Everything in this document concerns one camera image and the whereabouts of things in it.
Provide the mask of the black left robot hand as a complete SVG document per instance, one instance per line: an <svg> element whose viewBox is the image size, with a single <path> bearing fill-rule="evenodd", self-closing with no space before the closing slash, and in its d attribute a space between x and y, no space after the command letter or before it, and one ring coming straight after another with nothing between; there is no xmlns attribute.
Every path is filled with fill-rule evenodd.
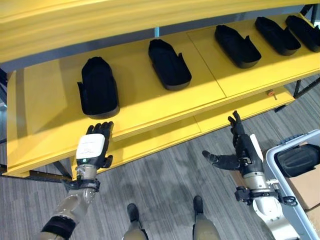
<svg viewBox="0 0 320 240"><path fill-rule="evenodd" d="M76 149L77 166L92 165L96 169L108 169L113 162L112 155L106 155L112 135L112 121L90 125Z"/></svg>

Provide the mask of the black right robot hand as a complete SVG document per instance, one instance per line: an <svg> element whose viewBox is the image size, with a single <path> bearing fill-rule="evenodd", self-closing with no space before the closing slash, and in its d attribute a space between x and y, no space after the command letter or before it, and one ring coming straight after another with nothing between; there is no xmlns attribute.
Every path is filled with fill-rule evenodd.
<svg viewBox="0 0 320 240"><path fill-rule="evenodd" d="M259 157L251 138L245 133L239 113L235 110L233 116L228 117L233 135L232 144L235 154L216 155L207 150L202 151L204 158L214 167L229 171L239 171L242 176L264 172L263 162Z"/></svg>

